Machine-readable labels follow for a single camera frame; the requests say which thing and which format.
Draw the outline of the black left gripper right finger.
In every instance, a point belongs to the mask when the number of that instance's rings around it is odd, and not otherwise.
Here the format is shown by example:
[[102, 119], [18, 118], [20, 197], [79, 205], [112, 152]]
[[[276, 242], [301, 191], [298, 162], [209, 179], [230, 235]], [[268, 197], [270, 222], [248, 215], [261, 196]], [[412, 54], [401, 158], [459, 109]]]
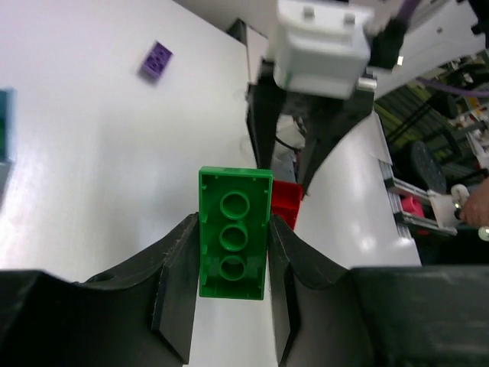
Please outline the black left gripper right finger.
[[281, 366], [486, 366], [485, 266], [347, 269], [269, 222]]

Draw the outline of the person hand in background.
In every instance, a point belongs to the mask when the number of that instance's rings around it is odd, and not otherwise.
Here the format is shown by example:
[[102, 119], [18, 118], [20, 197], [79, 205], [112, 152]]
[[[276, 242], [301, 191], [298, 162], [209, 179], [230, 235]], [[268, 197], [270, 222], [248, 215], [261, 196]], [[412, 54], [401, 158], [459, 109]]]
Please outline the person hand in background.
[[461, 220], [473, 227], [488, 226], [488, 197], [488, 180], [485, 180], [465, 202], [461, 209]]

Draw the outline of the green lego plate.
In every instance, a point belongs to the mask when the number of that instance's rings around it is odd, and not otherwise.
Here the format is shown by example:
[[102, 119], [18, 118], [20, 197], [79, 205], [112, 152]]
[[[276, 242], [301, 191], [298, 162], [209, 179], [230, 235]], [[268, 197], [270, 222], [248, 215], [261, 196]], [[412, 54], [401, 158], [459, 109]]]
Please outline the green lego plate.
[[199, 295], [263, 300], [273, 173], [199, 170]]

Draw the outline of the red rounded lego brick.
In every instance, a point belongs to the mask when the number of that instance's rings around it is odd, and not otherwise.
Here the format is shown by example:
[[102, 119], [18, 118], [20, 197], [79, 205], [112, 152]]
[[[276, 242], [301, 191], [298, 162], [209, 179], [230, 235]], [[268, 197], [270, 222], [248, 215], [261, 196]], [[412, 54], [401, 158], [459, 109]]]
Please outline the red rounded lego brick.
[[295, 229], [300, 205], [303, 198], [303, 188], [297, 183], [274, 180], [272, 187], [271, 212], [280, 216], [285, 223]]

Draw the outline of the small purple lego brick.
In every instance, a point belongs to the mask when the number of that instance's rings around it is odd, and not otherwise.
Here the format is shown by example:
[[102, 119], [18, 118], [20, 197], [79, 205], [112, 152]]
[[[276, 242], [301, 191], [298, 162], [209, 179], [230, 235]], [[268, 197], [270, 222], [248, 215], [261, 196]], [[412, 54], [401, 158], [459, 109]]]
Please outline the small purple lego brick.
[[172, 56], [172, 51], [159, 41], [155, 41], [140, 65], [139, 75], [150, 83], [157, 83], [164, 74]]

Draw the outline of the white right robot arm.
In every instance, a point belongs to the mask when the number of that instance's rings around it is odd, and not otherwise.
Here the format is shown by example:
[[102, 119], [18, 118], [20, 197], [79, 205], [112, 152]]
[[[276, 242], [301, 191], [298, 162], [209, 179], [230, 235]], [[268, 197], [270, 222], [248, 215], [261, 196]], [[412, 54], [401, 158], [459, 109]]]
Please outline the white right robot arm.
[[374, 100], [430, 70], [488, 46], [486, 1], [440, 1], [418, 13], [405, 1], [377, 33], [373, 6], [280, 1], [247, 126], [256, 164], [272, 164], [277, 122], [302, 119], [306, 141], [297, 181], [308, 188], [336, 145], [373, 111]]

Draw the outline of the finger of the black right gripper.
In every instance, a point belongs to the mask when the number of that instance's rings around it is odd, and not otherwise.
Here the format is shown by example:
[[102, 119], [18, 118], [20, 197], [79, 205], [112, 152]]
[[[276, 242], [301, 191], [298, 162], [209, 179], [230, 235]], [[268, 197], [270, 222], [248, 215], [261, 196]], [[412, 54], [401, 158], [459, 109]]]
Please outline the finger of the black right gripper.
[[306, 140], [297, 183], [306, 193], [324, 160], [373, 109], [372, 91], [356, 90], [349, 99], [317, 97], [306, 117]]
[[259, 169], [269, 169], [275, 146], [277, 121], [287, 93], [275, 85], [249, 84], [246, 123]]

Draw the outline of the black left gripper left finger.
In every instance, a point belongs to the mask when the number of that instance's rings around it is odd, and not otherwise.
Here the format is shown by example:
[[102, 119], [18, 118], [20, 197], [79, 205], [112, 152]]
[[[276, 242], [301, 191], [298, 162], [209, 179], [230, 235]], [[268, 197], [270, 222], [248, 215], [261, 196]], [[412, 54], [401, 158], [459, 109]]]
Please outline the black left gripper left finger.
[[198, 275], [196, 214], [83, 283], [38, 270], [3, 271], [1, 364], [186, 365]]

